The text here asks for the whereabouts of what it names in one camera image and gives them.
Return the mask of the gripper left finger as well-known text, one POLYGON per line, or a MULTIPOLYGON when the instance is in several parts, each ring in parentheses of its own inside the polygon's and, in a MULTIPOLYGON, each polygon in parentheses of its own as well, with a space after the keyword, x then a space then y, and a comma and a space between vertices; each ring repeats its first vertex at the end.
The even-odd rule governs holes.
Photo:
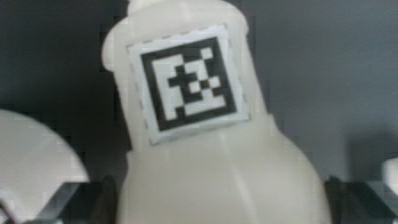
POLYGON ((95 182, 67 182, 36 217, 24 224, 116 224, 118 190, 107 176, 95 182))

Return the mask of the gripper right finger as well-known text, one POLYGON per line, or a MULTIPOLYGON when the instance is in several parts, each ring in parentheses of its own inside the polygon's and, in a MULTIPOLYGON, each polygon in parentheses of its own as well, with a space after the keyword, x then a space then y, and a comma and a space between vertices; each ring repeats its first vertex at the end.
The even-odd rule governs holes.
POLYGON ((326 181, 333 224, 398 224, 398 194, 381 181, 326 181))

